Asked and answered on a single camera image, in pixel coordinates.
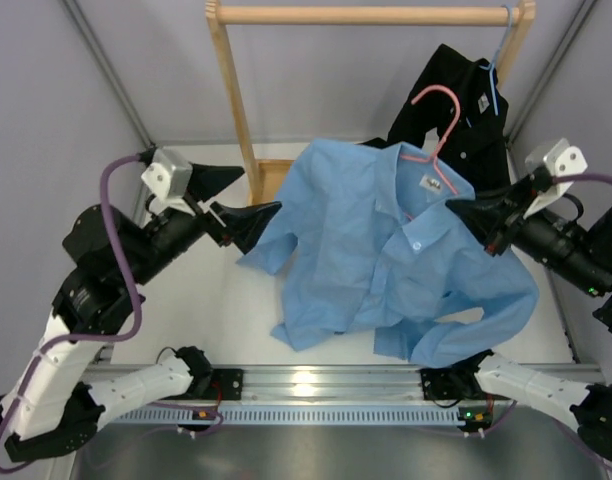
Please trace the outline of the pink wire hanger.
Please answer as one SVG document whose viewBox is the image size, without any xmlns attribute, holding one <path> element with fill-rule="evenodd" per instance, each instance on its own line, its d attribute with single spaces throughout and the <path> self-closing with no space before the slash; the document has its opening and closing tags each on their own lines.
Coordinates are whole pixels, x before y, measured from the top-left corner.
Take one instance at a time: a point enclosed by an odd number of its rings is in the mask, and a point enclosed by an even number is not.
<svg viewBox="0 0 612 480">
<path fill-rule="evenodd" d="M 404 132 L 419 133 L 421 138 L 396 143 L 394 198 L 398 214 L 406 222 L 443 211 L 452 201 L 475 197 L 473 186 L 442 152 L 460 125 L 462 109 L 456 93 L 431 84 L 414 94 L 408 106 L 412 119 Z"/>
</svg>

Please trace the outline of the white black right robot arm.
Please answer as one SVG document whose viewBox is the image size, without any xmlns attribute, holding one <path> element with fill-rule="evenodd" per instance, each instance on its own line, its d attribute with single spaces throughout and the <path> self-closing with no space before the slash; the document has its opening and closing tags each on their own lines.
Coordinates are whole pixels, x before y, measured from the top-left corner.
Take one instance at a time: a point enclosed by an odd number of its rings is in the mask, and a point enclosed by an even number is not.
<svg viewBox="0 0 612 480">
<path fill-rule="evenodd" d="M 584 230 L 547 210 L 532 213 L 529 203 L 547 188 L 569 182 L 601 182 L 605 174 L 575 174 L 541 181 L 529 175 L 517 184 L 475 200 L 450 200 L 448 208 L 467 226 L 487 253 L 515 246 L 604 304 L 593 316 L 612 335 L 612 207 Z M 559 422 L 591 453 L 612 462 L 612 384 L 582 383 L 521 366 L 490 350 L 445 370 L 462 398 L 484 394 L 523 403 Z"/>
</svg>

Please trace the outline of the light blue shirt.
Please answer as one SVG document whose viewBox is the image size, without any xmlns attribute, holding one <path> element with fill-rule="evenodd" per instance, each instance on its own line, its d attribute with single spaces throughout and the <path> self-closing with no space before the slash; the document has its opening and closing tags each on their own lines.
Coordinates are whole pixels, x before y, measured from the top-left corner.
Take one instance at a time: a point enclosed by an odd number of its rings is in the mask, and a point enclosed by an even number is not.
<svg viewBox="0 0 612 480">
<path fill-rule="evenodd" d="M 442 368 L 517 335 L 539 290 L 514 253 L 487 254 L 447 207 L 473 196 L 410 144 L 313 141 L 241 259 L 285 277 L 273 336 L 301 351 L 370 331 L 376 354 Z"/>
</svg>

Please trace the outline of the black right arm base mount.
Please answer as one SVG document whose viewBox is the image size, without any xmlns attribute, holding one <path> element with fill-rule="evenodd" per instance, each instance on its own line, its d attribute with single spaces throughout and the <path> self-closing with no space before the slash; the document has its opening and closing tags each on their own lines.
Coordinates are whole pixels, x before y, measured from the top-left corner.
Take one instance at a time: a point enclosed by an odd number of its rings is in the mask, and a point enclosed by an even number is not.
<svg viewBox="0 0 612 480">
<path fill-rule="evenodd" d="M 423 398 L 432 402 L 485 400 L 483 392 L 473 372 L 456 369 L 430 369 L 419 371 Z"/>
</svg>

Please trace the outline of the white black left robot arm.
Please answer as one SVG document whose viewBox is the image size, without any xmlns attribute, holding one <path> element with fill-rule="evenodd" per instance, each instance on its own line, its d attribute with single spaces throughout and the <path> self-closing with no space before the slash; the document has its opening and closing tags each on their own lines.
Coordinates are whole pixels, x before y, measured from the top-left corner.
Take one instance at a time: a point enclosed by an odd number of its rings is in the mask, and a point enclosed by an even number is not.
<svg viewBox="0 0 612 480">
<path fill-rule="evenodd" d="M 107 424 L 143 406 L 217 396 L 214 369 L 194 346 L 110 381 L 87 383 L 83 374 L 103 346 L 139 332 L 139 287 L 195 242 L 208 237 L 242 252 L 256 245 L 280 203 L 231 208 L 215 202 L 243 173 L 240 167 L 198 164 L 170 173 L 161 162 L 150 162 L 145 182 L 167 206 L 139 226 L 111 204 L 110 172 L 103 172 L 99 203 L 77 218 L 63 242 L 74 270 L 53 300 L 24 373 L 0 396 L 0 452 L 8 455 L 11 471 L 73 453 Z M 209 210 L 203 202 L 211 203 Z"/>
</svg>

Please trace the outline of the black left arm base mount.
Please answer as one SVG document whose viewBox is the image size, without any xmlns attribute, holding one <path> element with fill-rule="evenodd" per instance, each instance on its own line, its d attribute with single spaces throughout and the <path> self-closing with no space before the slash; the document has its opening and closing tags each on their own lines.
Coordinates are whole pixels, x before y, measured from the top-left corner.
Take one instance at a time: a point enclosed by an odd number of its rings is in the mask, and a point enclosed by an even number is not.
<svg viewBox="0 0 612 480">
<path fill-rule="evenodd" d="M 239 401 L 242 398 L 244 371 L 239 368 L 217 368 L 194 379 L 184 397 L 191 400 Z"/>
</svg>

